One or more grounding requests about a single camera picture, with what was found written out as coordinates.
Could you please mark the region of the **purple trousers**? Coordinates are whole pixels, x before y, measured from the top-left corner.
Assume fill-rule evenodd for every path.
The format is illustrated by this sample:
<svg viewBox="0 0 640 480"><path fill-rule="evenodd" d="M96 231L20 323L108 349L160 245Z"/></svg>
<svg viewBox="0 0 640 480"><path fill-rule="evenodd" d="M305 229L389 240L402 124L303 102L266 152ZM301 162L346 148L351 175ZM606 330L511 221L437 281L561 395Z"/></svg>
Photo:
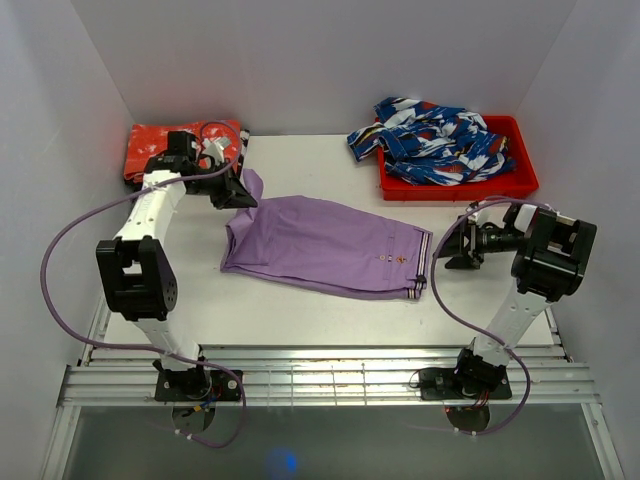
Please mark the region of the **purple trousers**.
<svg viewBox="0 0 640 480"><path fill-rule="evenodd" d="M258 204L227 223L222 272L355 299L420 298L431 232L328 200L264 198L251 169L243 180Z"/></svg>

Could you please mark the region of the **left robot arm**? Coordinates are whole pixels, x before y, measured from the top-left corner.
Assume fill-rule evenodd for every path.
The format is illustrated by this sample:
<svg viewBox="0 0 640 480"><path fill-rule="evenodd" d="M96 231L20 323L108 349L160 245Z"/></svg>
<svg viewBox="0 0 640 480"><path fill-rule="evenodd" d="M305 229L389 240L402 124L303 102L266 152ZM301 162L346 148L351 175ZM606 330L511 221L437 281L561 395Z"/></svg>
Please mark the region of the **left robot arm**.
<svg viewBox="0 0 640 480"><path fill-rule="evenodd" d="M170 387L194 400L210 392L212 376L200 364L200 346L169 324L178 281L163 242L187 195L206 196L218 210L256 206L239 178L248 140L247 130L221 123L204 124L199 133L168 131L164 149L143 167L143 193L125 224L96 247L109 309L145 334L160 351L155 368Z"/></svg>

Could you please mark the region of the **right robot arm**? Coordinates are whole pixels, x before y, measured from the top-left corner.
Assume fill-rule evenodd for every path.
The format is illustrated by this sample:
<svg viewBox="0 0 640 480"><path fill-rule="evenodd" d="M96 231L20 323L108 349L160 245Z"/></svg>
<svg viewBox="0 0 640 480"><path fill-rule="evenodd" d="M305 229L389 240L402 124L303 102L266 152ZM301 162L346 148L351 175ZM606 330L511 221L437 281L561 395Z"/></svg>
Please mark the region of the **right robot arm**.
<svg viewBox="0 0 640 480"><path fill-rule="evenodd" d="M507 384L514 349L550 305L580 287L597 228L543 204L507 197L472 203L434 252L450 270L477 270L487 254L511 252L513 283L486 328L477 328L451 369L420 375L423 394L487 399Z"/></svg>

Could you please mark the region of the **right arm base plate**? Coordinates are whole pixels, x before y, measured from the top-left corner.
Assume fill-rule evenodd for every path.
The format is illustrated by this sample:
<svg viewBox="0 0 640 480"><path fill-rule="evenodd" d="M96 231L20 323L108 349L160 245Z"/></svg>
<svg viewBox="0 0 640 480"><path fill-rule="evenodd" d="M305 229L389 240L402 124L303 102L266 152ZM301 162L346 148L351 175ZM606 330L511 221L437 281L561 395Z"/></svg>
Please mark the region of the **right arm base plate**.
<svg viewBox="0 0 640 480"><path fill-rule="evenodd" d="M420 393L422 400L509 400L512 390L507 378L495 390L479 384L464 383L454 375L453 368L428 367L414 372L409 387Z"/></svg>

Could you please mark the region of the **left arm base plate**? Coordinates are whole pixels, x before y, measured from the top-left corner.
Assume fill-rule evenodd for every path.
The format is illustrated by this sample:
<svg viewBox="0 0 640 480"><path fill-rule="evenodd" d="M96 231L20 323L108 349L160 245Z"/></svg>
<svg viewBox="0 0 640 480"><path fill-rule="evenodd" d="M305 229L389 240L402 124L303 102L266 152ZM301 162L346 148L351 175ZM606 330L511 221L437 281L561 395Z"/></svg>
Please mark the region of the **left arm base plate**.
<svg viewBox="0 0 640 480"><path fill-rule="evenodd" d="M239 382L230 375L220 370L210 370L209 387L205 393L187 395L178 387L170 384L164 373L159 373L157 377L155 393L153 399L158 402L197 402L207 401L238 402L241 400Z"/></svg>

